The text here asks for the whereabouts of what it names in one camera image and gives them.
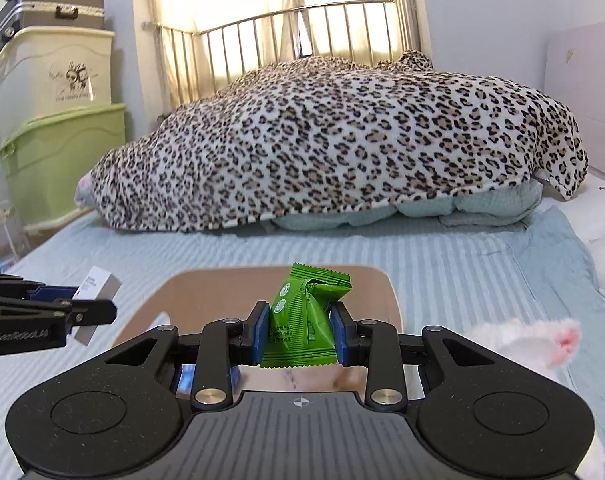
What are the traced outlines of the green snack packet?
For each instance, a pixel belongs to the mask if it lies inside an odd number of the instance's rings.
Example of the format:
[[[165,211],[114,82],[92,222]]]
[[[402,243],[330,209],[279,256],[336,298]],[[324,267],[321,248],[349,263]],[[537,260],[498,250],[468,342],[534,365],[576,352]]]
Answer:
[[[270,305],[268,341],[260,366],[336,364],[328,309],[351,288],[349,274],[294,263]]]

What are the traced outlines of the white small card box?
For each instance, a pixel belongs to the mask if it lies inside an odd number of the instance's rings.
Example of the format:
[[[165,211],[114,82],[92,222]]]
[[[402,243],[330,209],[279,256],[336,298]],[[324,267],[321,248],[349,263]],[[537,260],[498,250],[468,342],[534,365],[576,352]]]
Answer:
[[[107,270],[92,266],[78,287],[74,299],[77,300],[112,300],[121,287],[119,278]],[[87,346],[95,331],[96,325],[79,327],[75,332],[75,340]]]

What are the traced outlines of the beige plastic storage bin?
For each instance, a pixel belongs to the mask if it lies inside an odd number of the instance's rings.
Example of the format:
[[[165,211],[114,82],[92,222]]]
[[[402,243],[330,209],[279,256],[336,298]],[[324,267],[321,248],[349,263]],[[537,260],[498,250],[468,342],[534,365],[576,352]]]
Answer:
[[[342,302],[351,316],[385,321],[403,329],[398,297],[388,275],[372,266],[333,266],[348,274],[352,289]],[[174,325],[182,334],[197,333],[220,318],[246,318],[259,300],[271,301],[284,285],[288,266],[203,269],[183,272],[142,303],[120,330],[122,344],[157,324]],[[295,367],[240,367],[240,390],[364,392],[366,370],[339,364]]]

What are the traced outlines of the blue striped bed sheet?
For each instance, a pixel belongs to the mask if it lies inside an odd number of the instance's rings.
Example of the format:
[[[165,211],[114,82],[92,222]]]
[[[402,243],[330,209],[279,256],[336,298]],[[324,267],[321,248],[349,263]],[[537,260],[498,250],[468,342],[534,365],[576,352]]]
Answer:
[[[480,323],[575,318],[582,341],[561,380],[590,405],[605,448],[605,297],[594,259],[558,209],[506,229],[448,228],[401,217],[360,229],[317,233],[245,228],[214,234],[124,233],[88,214],[23,258],[15,273],[50,285],[77,285],[94,266],[121,286],[116,322],[89,344],[0,357],[0,479],[19,467],[4,434],[6,412],[25,390],[108,349],[169,278],[237,266],[374,266],[399,301],[404,329],[440,324],[465,332]]]

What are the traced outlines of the green plastic storage box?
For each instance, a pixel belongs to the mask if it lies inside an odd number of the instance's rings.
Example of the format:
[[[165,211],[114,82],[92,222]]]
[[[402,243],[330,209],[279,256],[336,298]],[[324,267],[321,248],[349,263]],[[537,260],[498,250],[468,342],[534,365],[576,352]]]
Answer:
[[[126,143],[124,114],[124,104],[109,104],[51,115],[2,142],[0,163],[24,226],[48,226],[77,210],[78,181]]]

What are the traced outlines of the white fluffy plush toy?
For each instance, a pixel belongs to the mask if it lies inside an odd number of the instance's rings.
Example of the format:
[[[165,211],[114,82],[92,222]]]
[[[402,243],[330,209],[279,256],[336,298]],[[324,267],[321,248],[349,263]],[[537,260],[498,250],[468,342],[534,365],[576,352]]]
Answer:
[[[559,382],[558,372],[577,355],[580,322],[573,318],[527,324],[512,318],[504,323],[483,323],[464,337],[537,374]]]

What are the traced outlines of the light green folded quilt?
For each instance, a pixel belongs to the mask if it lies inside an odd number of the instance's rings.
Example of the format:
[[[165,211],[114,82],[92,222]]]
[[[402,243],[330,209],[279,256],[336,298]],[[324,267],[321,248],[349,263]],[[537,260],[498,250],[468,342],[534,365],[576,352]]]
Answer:
[[[287,214],[272,223],[288,231],[310,232],[339,226],[369,226],[394,214],[410,219],[436,218],[445,226],[510,226],[540,205],[543,184],[523,184],[461,197],[444,197],[339,214]]]

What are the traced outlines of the cream plastic storage box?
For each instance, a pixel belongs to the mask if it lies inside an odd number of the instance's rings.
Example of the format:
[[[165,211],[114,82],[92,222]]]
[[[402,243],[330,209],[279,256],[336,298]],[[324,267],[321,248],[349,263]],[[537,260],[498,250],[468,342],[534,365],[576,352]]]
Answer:
[[[0,138],[27,122],[112,102],[110,30],[32,26],[0,51]]]

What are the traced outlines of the leopard print blanket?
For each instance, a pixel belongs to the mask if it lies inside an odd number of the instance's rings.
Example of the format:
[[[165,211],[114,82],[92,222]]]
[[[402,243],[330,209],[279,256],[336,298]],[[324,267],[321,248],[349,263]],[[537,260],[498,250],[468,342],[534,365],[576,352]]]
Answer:
[[[366,66],[312,56],[253,70],[113,148],[76,202],[116,230],[199,232],[517,188],[572,198],[589,159],[540,90],[441,72],[421,52]]]

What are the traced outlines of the white pillow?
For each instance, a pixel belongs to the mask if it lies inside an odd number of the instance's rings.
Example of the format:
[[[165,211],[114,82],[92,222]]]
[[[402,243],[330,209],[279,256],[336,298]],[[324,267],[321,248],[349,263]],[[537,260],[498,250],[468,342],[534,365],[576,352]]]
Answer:
[[[605,174],[592,169],[571,200],[544,185],[541,210],[556,206],[592,255],[599,291],[605,297]]]

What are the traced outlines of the grey metal suitcase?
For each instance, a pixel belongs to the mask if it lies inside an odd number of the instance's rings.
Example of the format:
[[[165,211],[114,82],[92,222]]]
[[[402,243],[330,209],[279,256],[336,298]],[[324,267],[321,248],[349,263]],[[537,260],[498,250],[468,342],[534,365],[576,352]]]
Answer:
[[[0,52],[27,27],[103,29],[104,21],[104,0],[5,0],[0,11]]]

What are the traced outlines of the pale pink headboard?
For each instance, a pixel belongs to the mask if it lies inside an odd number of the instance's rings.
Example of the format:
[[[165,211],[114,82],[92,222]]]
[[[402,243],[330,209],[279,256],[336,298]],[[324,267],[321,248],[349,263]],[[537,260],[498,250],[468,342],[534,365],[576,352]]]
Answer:
[[[590,166],[605,174],[605,22],[551,37],[544,92],[573,111]]]

